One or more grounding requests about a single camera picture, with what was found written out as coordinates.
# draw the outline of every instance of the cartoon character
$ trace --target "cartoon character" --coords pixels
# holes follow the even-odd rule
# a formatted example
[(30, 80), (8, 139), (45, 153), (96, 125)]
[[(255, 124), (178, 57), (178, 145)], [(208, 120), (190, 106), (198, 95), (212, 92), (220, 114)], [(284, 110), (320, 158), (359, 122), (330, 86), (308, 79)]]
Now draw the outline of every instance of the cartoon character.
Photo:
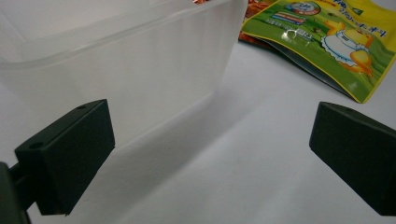
[(343, 22), (325, 21), (330, 30), (321, 39), (323, 48), (346, 69), (373, 76), (368, 48), (374, 38), (360, 30), (346, 30)]

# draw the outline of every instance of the plastic container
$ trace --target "plastic container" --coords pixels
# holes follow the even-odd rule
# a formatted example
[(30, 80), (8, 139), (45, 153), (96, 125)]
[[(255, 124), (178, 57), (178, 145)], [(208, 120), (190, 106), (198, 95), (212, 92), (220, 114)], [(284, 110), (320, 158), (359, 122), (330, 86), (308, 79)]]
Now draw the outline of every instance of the plastic container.
[(1, 1), (2, 148), (98, 99), (108, 100), (117, 146), (169, 120), (218, 86), (246, 6)]

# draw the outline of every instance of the screw hole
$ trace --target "screw hole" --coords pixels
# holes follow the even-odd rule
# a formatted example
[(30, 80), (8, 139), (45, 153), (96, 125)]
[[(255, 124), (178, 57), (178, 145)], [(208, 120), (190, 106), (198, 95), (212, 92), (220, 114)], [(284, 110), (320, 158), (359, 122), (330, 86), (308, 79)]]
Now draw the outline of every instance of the screw hole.
[(42, 143), (42, 142), (36, 142), (36, 143), (33, 143), (32, 145), (30, 145), (29, 148), (36, 149), (36, 148), (42, 147), (43, 145), (44, 145), (44, 143)]

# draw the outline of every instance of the white table surface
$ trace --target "white table surface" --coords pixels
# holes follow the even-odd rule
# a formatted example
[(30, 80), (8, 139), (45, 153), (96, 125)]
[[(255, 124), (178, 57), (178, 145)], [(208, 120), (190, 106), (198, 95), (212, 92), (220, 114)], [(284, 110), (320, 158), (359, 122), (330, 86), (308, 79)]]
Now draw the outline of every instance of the white table surface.
[(320, 101), (396, 129), (395, 86), (393, 66), (360, 105), (274, 53), (237, 43), (205, 107), (112, 154), (69, 217), (29, 213), (34, 223), (396, 223), (308, 145)]

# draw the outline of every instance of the snack bag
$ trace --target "snack bag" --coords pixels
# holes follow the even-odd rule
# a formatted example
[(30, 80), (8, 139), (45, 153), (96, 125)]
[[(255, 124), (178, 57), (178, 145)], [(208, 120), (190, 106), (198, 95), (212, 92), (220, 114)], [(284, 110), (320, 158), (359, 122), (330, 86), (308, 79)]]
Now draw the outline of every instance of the snack bag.
[[(271, 4), (273, 4), (274, 2), (275, 0), (248, 0), (247, 11), (245, 13), (245, 20), (260, 13), (264, 9), (271, 6)], [(273, 49), (271, 45), (265, 43), (264, 41), (249, 35), (245, 35), (243, 32), (239, 33), (238, 39), (242, 42), (260, 46), (265, 49)]]
[(365, 103), (396, 59), (395, 24), (395, 11), (370, 0), (279, 0), (242, 32)]

